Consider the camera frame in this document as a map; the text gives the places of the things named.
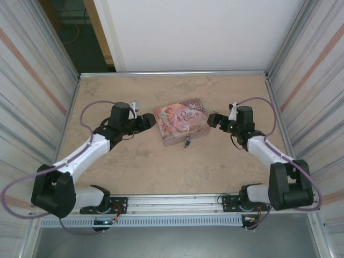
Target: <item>decorated tin box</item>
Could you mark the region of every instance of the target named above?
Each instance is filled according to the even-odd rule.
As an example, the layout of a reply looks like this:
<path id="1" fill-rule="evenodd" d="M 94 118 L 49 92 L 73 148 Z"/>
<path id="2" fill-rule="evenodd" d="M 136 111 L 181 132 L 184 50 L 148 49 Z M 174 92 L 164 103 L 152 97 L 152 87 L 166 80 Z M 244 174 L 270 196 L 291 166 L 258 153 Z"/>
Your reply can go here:
<path id="1" fill-rule="evenodd" d="M 198 98 L 156 109 L 154 116 L 165 146 L 186 142 L 210 131 L 208 113 Z"/>

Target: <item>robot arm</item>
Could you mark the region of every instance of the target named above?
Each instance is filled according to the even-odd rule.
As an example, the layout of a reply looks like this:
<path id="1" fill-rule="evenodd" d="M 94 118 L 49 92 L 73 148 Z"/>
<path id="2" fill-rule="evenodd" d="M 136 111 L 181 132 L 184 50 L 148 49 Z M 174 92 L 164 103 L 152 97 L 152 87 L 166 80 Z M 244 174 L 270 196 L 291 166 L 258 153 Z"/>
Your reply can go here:
<path id="1" fill-rule="evenodd" d="M 82 146 L 52 166 L 42 165 L 37 172 L 67 164 L 51 173 L 36 177 L 31 197 L 32 204 L 59 218 L 64 218 L 73 209 L 86 206 L 95 206 L 99 212 L 108 210 L 109 191 L 96 185 L 75 189 L 74 184 L 94 161 L 120 143 L 123 136 L 141 133 L 155 125 L 153 114 L 136 115 L 137 106 L 137 102 L 130 105 L 115 103 L 110 117 L 93 131 L 93 136 Z"/>
<path id="2" fill-rule="evenodd" d="M 269 203 L 275 210 L 311 205 L 311 182 L 284 158 L 294 161 L 309 174 L 307 163 L 283 154 L 262 132 L 256 130 L 250 106 L 237 106 L 234 103 L 230 104 L 230 110 L 229 117 L 217 113 L 209 115 L 208 124 L 215 128 L 220 125 L 220 130 L 230 133 L 231 137 L 235 136 L 244 150 L 258 157 L 270 169 L 269 185 L 242 187 L 239 193 L 241 201 Z M 295 183 L 289 183 L 288 177 L 296 180 Z"/>

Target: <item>marble-patterned surface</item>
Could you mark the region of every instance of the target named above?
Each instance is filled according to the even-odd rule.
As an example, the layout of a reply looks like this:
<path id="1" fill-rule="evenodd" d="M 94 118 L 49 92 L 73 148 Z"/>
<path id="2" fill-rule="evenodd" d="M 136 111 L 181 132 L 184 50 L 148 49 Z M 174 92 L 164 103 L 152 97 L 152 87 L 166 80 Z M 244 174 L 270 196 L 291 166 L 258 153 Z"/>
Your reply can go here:
<path id="1" fill-rule="evenodd" d="M 88 137 L 79 125 L 82 109 L 93 101 L 138 100 L 139 114 L 179 101 L 200 98 L 209 113 L 228 114 L 228 104 L 249 97 L 268 98 L 262 76 L 99 77 L 81 81 L 61 157 L 70 154 Z M 262 101 L 248 103 L 254 109 L 256 128 L 268 133 L 273 113 Z M 84 122 L 92 128 L 110 115 L 111 104 L 91 107 Z M 270 141 L 284 150 L 278 129 Z M 100 185 L 112 194 L 201 194 L 236 192 L 242 185 L 268 183 L 269 169 L 255 156 L 236 149 L 230 135 L 212 129 L 183 144 L 165 147 L 159 128 L 122 141 L 98 159 L 79 178 L 77 186 Z"/>

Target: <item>white wall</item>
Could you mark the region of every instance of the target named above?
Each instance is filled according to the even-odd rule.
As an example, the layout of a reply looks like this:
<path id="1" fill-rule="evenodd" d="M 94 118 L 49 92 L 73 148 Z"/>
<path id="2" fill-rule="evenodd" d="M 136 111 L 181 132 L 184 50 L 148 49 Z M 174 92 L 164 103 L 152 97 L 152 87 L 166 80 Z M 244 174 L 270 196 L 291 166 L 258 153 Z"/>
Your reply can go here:
<path id="1" fill-rule="evenodd" d="M 95 0 L 118 71 L 268 69 L 304 0 Z"/>

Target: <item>corrugated metal wall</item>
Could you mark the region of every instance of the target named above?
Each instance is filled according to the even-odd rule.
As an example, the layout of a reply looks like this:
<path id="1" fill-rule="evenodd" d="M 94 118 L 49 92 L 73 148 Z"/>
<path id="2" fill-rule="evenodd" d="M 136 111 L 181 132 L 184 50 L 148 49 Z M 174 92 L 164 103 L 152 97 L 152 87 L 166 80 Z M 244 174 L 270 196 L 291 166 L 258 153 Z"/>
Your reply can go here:
<path id="1" fill-rule="evenodd" d="M 77 73 L 35 1 L 0 1 L 0 189 L 54 161 Z M 33 180 L 13 186 L 11 208 L 30 208 Z M 0 206 L 0 257 L 18 257 L 27 221 Z"/>
<path id="2" fill-rule="evenodd" d="M 314 6 L 271 77 L 286 130 L 324 195 L 322 217 L 344 257 L 344 1 Z"/>

